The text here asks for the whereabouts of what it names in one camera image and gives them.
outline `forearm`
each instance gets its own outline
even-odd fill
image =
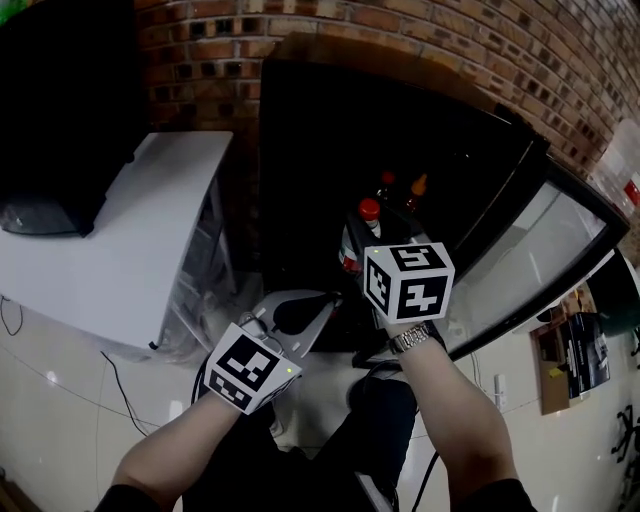
[[[421,343],[399,359],[429,438],[447,468],[452,498],[463,499],[487,483],[515,478],[502,415],[437,341]]]
[[[122,459],[113,483],[138,487],[163,510],[171,510],[200,477],[239,415],[215,393],[208,393],[135,445]]]

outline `silver watch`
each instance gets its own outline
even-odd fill
[[[391,338],[389,340],[389,348],[392,354],[399,354],[400,352],[406,352],[418,343],[422,343],[429,338],[433,338],[431,329],[425,322],[421,322],[408,331],[398,334],[395,338]]]

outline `black sleeve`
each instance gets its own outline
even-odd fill
[[[535,512],[529,496],[520,480],[509,479],[493,482],[477,490],[455,512],[491,510],[491,512]]]
[[[160,505],[140,489],[128,485],[114,485],[104,495],[96,512],[135,510],[136,512],[160,512]]]

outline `white object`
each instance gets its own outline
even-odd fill
[[[301,374],[302,368],[232,323],[207,361],[204,383],[239,411],[251,414]]]
[[[444,245],[388,245],[365,249],[364,292],[391,324],[442,318],[455,269]]]
[[[0,293],[110,341],[139,348],[157,343],[231,137],[229,132],[147,136],[135,161],[107,191],[95,230],[86,238],[0,231]]]
[[[367,226],[371,229],[376,238],[380,238],[382,230],[380,229],[380,221],[378,219],[366,220]],[[342,268],[347,272],[359,273],[362,269],[358,263],[358,255],[353,250],[351,237],[347,226],[342,230],[342,242],[340,243],[340,252],[338,259],[342,263]]]
[[[623,119],[588,182],[630,218],[635,206],[624,188],[633,179],[638,168],[640,128],[632,119]]]
[[[493,377],[495,384],[495,401],[496,407],[499,411],[504,411],[507,408],[507,378],[504,374],[498,374]]]

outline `cardboard box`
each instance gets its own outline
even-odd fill
[[[585,283],[553,309],[549,324],[531,333],[538,359],[542,414],[568,409],[610,378],[604,338],[597,336],[595,312]]]

